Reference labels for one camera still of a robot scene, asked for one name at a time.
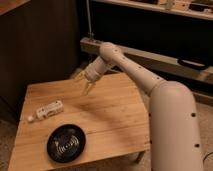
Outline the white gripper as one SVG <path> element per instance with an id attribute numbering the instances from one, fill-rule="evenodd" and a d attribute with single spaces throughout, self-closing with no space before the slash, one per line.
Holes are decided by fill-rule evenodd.
<path id="1" fill-rule="evenodd" d="M 88 95 L 89 92 L 95 87 L 96 81 L 98 81 L 108 70 L 107 62 L 98 56 L 92 63 L 90 63 L 85 70 L 79 72 L 74 76 L 74 81 L 80 81 L 86 77 L 90 82 L 85 84 L 82 94 Z"/>

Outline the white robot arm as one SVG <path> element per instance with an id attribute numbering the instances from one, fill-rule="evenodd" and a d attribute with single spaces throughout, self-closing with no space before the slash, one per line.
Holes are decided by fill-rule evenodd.
<path id="1" fill-rule="evenodd" d="M 204 171 L 196 102 L 191 90 L 166 80 L 126 57 L 111 42 L 77 75 L 89 92 L 112 67 L 119 67 L 149 97 L 151 171 Z"/>

